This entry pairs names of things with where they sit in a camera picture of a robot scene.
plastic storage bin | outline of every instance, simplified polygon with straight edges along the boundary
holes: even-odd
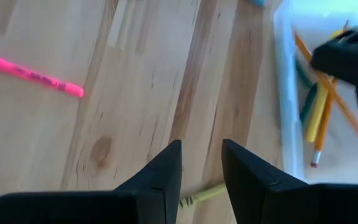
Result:
[[[333,164],[318,167],[315,170],[309,168],[313,147],[303,141],[303,131],[299,120],[299,108],[303,104],[305,92],[299,88],[296,77],[294,61],[296,46],[292,28],[294,27],[299,32],[309,49],[313,50],[327,41],[335,30],[342,29],[348,20],[350,26],[358,25],[358,0],[346,2],[339,0],[284,0],[274,15],[283,166],[285,172],[306,182],[358,183],[358,177],[349,176],[349,168],[346,169],[345,167],[347,166],[346,158],[333,159]],[[338,92],[358,116],[357,102],[352,87],[341,83],[338,86]],[[334,108],[333,116],[338,114],[341,114],[341,112]],[[333,128],[351,129],[344,118],[342,121],[335,120],[333,122],[336,123],[333,124]],[[346,135],[348,136],[345,136],[345,138],[357,142],[356,134],[347,131]],[[328,157],[330,155],[341,157],[341,154],[346,155],[349,152],[345,149],[341,151],[344,147],[340,144],[335,146],[335,141],[332,139],[331,141],[327,139],[325,145],[338,149],[335,152],[326,152],[324,149],[322,161],[323,157],[327,157],[325,154]],[[358,169],[358,163],[353,164],[351,168]]]

pink highlighter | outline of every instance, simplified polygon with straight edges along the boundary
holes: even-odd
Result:
[[[11,62],[7,62],[0,58],[0,72],[7,73],[9,75],[30,80],[33,82],[41,83],[49,88],[55,90],[64,91],[76,97],[83,97],[84,89],[78,85],[60,81],[56,78],[52,78],[46,75],[41,75],[38,72],[23,68],[15,65]]]

wood grain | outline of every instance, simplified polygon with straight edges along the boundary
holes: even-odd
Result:
[[[0,0],[0,57],[85,88],[0,74],[0,194],[114,189],[174,139],[182,195],[223,181],[223,138],[281,168],[277,2]],[[227,193],[177,223],[235,223]]]

